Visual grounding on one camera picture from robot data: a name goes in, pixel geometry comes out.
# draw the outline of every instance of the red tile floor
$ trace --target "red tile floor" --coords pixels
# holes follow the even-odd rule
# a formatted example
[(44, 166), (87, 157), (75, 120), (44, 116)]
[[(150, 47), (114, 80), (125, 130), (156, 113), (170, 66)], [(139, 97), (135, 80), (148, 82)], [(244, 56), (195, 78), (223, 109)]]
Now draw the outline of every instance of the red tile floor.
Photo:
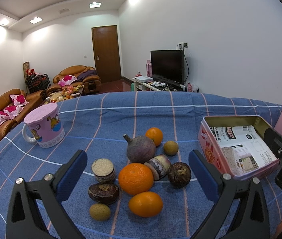
[(131, 91), (131, 84), (126, 80), (118, 80), (113, 82), (102, 83), (100, 93), (129, 91)]

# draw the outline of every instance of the pink mug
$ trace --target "pink mug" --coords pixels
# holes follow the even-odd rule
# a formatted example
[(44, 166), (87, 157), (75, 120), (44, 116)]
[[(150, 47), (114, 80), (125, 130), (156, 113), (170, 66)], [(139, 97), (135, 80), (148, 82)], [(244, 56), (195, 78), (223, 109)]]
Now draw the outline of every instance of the pink mug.
[[(22, 136), (30, 143), (38, 142), (39, 146), (49, 148), (59, 143), (64, 137), (64, 129), (57, 112), (57, 104), (42, 105), (24, 118)], [(33, 134), (33, 138), (26, 134), (26, 126)]]

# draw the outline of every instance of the door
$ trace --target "door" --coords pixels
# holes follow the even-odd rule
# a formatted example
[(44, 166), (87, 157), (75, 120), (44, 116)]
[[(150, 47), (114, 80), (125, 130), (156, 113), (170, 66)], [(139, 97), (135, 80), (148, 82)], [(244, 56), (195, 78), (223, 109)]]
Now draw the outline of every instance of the door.
[(101, 82), (121, 79), (117, 26), (92, 28), (94, 61)]

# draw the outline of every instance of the blue plaid tablecloth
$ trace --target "blue plaid tablecloth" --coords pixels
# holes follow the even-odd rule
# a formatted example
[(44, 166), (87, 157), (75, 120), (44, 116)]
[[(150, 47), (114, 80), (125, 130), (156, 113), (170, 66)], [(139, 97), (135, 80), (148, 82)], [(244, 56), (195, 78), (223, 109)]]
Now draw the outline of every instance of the blue plaid tablecloth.
[[(127, 143), (122, 135), (144, 135), (149, 128), (158, 127), (163, 131), (163, 142), (174, 140), (179, 143), (180, 159), (170, 157), (171, 162), (188, 163), (191, 150), (199, 149), (203, 153), (197, 137), (204, 116), (257, 114), (275, 126), (282, 105), (200, 93), (120, 92), (64, 101), (58, 103), (58, 110), (66, 134), (58, 145), (44, 149), (27, 143), (22, 137), (23, 123), (0, 142), (0, 238), (5, 238), (14, 181), (18, 177), (35, 181), (47, 173), (55, 173), (78, 149), (87, 152), (88, 164), (70, 198), (62, 205), (86, 238), (189, 238), (213, 205), (194, 175), (185, 189), (172, 188), (167, 177), (154, 183), (151, 191), (158, 193), (164, 202), (162, 212), (155, 217), (145, 219), (132, 214), (128, 208), (131, 196), (123, 192), (110, 206), (111, 218), (97, 222), (89, 215), (89, 207), (95, 202), (87, 194), (88, 187), (97, 182), (91, 174), (92, 162), (108, 158), (119, 173), (128, 162)], [(162, 152), (161, 145), (156, 154)], [(261, 181), (272, 233), (282, 220), (282, 190), (274, 183), (274, 177), (275, 173)], [(42, 202), (38, 201), (38, 204), (49, 232), (59, 238)], [(226, 233), (237, 204), (235, 201), (219, 237)]]

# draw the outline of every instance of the mandarin orange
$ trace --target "mandarin orange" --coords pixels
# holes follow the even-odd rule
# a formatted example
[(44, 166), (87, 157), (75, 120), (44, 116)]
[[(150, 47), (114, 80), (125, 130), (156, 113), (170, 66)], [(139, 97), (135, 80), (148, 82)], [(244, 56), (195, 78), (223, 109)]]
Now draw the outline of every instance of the mandarin orange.
[(153, 185), (153, 174), (144, 164), (132, 163), (125, 166), (118, 176), (123, 191), (136, 195), (148, 191)]
[(157, 127), (152, 127), (146, 131), (145, 136), (151, 138), (155, 143), (155, 146), (159, 146), (163, 140), (163, 133)]
[(129, 201), (129, 209), (141, 217), (153, 217), (161, 212), (163, 201), (161, 197), (151, 191), (135, 195)]

